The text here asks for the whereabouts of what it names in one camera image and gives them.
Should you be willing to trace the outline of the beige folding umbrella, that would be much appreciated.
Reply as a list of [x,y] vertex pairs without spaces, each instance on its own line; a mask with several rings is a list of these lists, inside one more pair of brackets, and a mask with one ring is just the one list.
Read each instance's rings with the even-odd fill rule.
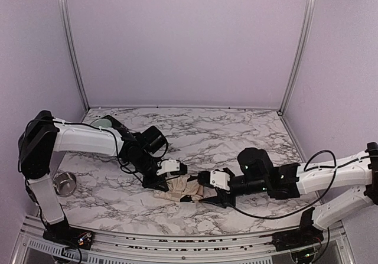
[[204,187],[197,177],[182,175],[167,181],[168,191],[154,190],[154,197],[175,202],[198,202],[204,197]]

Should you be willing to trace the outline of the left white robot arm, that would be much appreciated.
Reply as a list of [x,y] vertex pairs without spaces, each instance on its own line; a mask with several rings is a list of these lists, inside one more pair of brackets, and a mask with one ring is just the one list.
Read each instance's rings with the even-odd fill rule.
[[50,161],[59,152],[79,152],[115,159],[122,170],[133,166],[130,175],[142,175],[143,188],[168,191],[163,174],[159,173],[160,157],[154,154],[167,148],[165,136],[154,126],[145,132],[131,132],[112,116],[105,116],[102,125],[66,122],[42,110],[29,121],[18,140],[18,171],[24,176],[49,225],[66,223],[50,176]]

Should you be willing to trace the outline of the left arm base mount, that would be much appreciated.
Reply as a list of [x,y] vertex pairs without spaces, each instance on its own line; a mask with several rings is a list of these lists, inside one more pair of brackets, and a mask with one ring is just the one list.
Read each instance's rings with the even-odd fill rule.
[[69,225],[66,217],[62,221],[51,224],[45,222],[43,238],[52,242],[70,247],[78,247],[90,250],[93,244],[95,233],[91,230],[80,229]]

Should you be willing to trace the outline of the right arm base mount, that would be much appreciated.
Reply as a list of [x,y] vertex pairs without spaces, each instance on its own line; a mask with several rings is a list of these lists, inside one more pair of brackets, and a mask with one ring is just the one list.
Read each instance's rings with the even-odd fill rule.
[[308,246],[323,241],[323,230],[314,226],[312,215],[315,208],[309,208],[302,213],[299,227],[272,235],[272,244],[277,252]]

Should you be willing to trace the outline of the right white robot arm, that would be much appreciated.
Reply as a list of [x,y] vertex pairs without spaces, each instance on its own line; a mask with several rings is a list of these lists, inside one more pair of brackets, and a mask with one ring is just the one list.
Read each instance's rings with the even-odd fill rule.
[[228,168],[198,173],[200,185],[212,188],[216,195],[204,203],[235,208],[236,197],[267,193],[276,200],[299,198],[315,191],[328,193],[333,188],[349,187],[335,199],[321,206],[311,203],[303,209],[297,234],[322,233],[349,214],[377,204],[377,143],[347,158],[323,163],[308,161],[274,166],[264,149],[246,148],[237,161],[242,171],[235,175]]

